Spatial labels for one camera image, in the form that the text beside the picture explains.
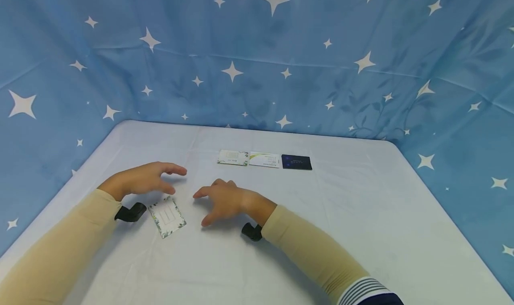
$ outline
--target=black business card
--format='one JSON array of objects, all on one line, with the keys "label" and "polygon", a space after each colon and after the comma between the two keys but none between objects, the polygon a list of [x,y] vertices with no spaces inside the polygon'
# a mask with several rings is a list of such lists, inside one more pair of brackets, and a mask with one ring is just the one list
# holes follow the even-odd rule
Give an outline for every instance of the black business card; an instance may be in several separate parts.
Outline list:
[{"label": "black business card", "polygon": [[308,156],[282,154],[284,169],[312,170],[311,159]]}]

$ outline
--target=right hand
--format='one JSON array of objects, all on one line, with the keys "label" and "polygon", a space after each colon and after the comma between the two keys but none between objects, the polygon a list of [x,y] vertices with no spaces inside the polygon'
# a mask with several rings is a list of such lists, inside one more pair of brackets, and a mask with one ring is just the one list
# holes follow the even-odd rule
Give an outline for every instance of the right hand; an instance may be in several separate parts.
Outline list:
[{"label": "right hand", "polygon": [[219,219],[227,219],[240,213],[247,213],[246,206],[251,200],[261,195],[255,191],[239,188],[230,180],[221,179],[214,181],[210,187],[201,187],[193,194],[194,199],[209,196],[214,207],[202,220],[202,227],[210,226]]}]

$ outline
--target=striped sleeve cuff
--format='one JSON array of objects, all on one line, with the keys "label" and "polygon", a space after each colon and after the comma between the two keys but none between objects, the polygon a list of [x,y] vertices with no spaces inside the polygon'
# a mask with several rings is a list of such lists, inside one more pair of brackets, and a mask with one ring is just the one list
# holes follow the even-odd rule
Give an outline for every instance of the striped sleeve cuff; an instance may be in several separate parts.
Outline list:
[{"label": "striped sleeve cuff", "polygon": [[380,294],[392,293],[378,280],[371,277],[362,277],[351,284],[341,295],[338,305],[357,305],[370,297]]}]

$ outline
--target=left hand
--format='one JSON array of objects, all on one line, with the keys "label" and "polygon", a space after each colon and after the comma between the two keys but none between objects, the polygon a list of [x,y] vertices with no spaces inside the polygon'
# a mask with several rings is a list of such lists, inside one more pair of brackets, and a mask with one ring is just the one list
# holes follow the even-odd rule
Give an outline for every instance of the left hand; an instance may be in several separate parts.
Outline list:
[{"label": "left hand", "polygon": [[131,193],[143,194],[153,190],[175,194],[175,188],[161,179],[162,173],[186,175],[187,170],[175,163],[152,162],[116,173],[98,189],[111,194],[116,201]]}]

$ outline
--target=hand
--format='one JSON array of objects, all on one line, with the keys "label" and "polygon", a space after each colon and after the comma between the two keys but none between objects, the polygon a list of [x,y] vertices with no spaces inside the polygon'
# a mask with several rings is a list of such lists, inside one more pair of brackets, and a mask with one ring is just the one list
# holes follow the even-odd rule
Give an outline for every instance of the hand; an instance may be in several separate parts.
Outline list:
[{"label": "hand", "polygon": [[214,207],[210,214],[202,220],[202,227],[210,226],[219,219],[227,219],[240,213],[246,213],[258,224],[264,226],[271,213],[277,207],[255,191],[239,188],[231,180],[225,182],[221,179],[214,181],[210,187],[201,187],[194,195],[194,199],[209,196]]},{"label": "hand", "polygon": [[116,201],[131,193],[143,194],[153,190],[175,194],[175,188],[161,179],[162,173],[186,175],[187,170],[175,163],[152,162],[116,173],[98,189],[111,194]]}]

